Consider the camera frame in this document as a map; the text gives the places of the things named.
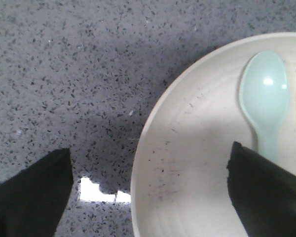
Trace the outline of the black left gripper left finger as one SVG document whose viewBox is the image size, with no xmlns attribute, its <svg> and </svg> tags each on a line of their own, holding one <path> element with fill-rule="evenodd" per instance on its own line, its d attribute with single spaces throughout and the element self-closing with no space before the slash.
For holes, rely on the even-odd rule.
<svg viewBox="0 0 296 237">
<path fill-rule="evenodd" d="M 0 184 L 0 237 L 52 237 L 73 186 L 69 149 L 54 150 Z"/>
</svg>

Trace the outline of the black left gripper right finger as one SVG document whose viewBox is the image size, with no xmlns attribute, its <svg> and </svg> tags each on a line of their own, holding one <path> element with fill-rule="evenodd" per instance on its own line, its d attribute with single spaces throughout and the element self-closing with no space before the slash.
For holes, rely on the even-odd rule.
<svg viewBox="0 0 296 237">
<path fill-rule="evenodd" d="M 234 142 L 227 165 L 231 203 L 250 237 L 296 237 L 296 176 Z"/>
</svg>

